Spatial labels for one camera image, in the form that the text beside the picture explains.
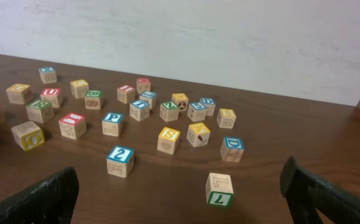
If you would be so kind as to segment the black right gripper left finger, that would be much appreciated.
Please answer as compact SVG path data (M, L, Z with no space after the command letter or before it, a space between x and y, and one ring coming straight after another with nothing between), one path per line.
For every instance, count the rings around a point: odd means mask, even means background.
M79 188L66 167L0 202L0 223L70 223Z

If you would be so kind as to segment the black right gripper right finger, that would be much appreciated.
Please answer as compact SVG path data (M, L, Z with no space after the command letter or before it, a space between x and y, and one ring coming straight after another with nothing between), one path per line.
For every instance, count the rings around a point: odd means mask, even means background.
M319 178L288 158L280 174L280 191L294 223L321 223L321 212L334 223L360 223L360 198Z

